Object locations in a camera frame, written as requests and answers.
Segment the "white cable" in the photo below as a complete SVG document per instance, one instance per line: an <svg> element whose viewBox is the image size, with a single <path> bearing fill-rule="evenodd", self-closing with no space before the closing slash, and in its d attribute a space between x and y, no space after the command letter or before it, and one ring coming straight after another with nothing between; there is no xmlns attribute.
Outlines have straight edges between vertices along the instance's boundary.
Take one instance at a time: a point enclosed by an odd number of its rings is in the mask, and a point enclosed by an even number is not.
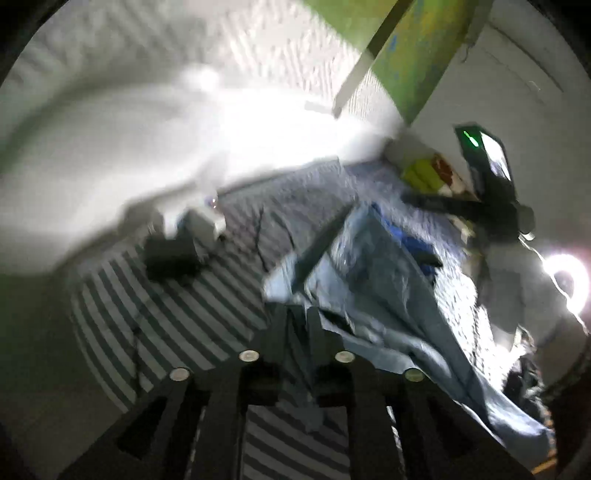
<svg viewBox="0 0 591 480"><path fill-rule="evenodd" d="M582 324L581 320L579 319L579 313L581 313L585 307L587 296L589 295L589 275L587 274L587 269L585 269L585 266L581 260L569 254L552 255L549 259L545 259L540 252L527 244L527 241L522 235L519 236L519 241L524 247L526 247L527 250L530 250L538 255L542 265L544 266L544 271L552 278L556 288L558 288L568 298L566 307L577 317L579 323ZM572 296L566 294L556 283L554 276L559 271L568 273L573 279L574 287Z"/></svg>

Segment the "black object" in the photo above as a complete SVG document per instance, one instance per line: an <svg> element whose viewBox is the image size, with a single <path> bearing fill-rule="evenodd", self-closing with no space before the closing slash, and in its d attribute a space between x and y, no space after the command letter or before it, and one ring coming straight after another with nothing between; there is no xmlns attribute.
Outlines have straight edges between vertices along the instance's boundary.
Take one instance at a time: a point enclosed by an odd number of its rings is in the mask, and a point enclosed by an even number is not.
<svg viewBox="0 0 591 480"><path fill-rule="evenodd" d="M480 237L491 242L516 241L534 230L534 212L517 202L511 169L501 141L475 124L458 125L456 136L478 200L466 200L414 192L402 200L437 213L449 213L476 224Z"/></svg>
<svg viewBox="0 0 591 480"><path fill-rule="evenodd" d="M166 239L154 235L149 236L144 244L144 262L147 277L152 281L163 281L197 274L202 259L191 236Z"/></svg>
<svg viewBox="0 0 591 480"><path fill-rule="evenodd" d="M60 480L181 480L188 469L191 480L239 478L246 408L272 406L278 399L286 318L286 308L276 306L273 322L251 350L212 371L175 369ZM321 407L347 408L352 480L404 477L387 406L410 480L533 478L420 370L404 375L376 370L346 352L339 335L322 329L318 311L308 318L313 395Z"/></svg>

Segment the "white wall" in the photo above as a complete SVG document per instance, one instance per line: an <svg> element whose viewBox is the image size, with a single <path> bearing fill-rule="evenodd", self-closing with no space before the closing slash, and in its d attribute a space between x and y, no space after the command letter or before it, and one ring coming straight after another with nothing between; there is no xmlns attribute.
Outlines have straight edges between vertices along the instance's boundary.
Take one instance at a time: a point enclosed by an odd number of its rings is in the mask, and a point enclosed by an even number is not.
<svg viewBox="0 0 591 480"><path fill-rule="evenodd" d="M187 67L62 96L25 122L2 156L1 268L47 271L133 201L188 181L217 189L315 158L370 160L387 141L352 116L311 111L309 96L237 84Z"/></svg>
<svg viewBox="0 0 591 480"><path fill-rule="evenodd" d="M351 116L319 113L359 55L301 0L70 0L0 87L0 271L50 270L192 179L376 157L403 121L373 74Z"/></svg>
<svg viewBox="0 0 591 480"><path fill-rule="evenodd" d="M496 0L465 63L464 57L461 48L412 132L468 178L452 126L480 123L505 144L519 199L535 210L538 236L586 244L591 81L582 66L525 0Z"/></svg>

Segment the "bright light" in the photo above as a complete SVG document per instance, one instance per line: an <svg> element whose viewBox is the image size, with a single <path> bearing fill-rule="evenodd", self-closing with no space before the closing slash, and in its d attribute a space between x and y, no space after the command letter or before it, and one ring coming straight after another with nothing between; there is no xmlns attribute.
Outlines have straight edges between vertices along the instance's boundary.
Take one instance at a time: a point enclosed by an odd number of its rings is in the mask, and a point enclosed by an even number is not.
<svg viewBox="0 0 591 480"><path fill-rule="evenodd" d="M478 142L476 141L476 138L474 138L473 136L471 136L465 130L464 130L464 135L466 135L468 137L468 139L470 139L470 141L472 142L472 145L474 145L475 147L479 147Z"/></svg>
<svg viewBox="0 0 591 480"><path fill-rule="evenodd" d="M220 75L213 68L207 66L186 68L181 78L190 88L196 88L206 93L214 92L220 84Z"/></svg>
<svg viewBox="0 0 591 480"><path fill-rule="evenodd" d="M544 260L544 269L552 277L561 271L568 273L572 277L574 283L573 296L568 300L566 307L575 315L581 313L589 294L589 276L581 261L572 255L553 255Z"/></svg>

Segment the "blue cloth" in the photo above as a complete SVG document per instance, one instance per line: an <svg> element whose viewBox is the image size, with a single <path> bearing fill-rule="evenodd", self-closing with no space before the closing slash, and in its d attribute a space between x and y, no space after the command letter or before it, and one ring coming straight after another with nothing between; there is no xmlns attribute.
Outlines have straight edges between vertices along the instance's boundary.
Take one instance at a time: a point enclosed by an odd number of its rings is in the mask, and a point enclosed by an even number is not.
<svg viewBox="0 0 591 480"><path fill-rule="evenodd" d="M386 371L423 370L526 468L544 462L550 431L473 368L427 279L379 213L360 205L339 222L342 228L325 229L303 254L293 252L282 260L264 282L265 301L298 312L316 306L346 319L355 335L326 317L322 322L326 330L341 335L347 350ZM332 241L327 243L323 235L332 235ZM319 254L327 244L330 248ZM297 318L306 321L305 314Z"/></svg>
<svg viewBox="0 0 591 480"><path fill-rule="evenodd" d="M435 256L435 250L431 245L418 238L414 238L412 235L407 234L402 229L398 228L392 222L390 222L382 213L382 209L379 205L375 202L371 204L372 208L378 212L378 215L382 219L382 223L388 229L388 232L395 238L397 238L400 243L408 250L408 253L412 255L412 257L417 260L417 255L420 253L429 254ZM420 267L423 274L431 281L435 279L435 267L432 265L428 265L425 263L420 262L417 260L418 266Z"/></svg>

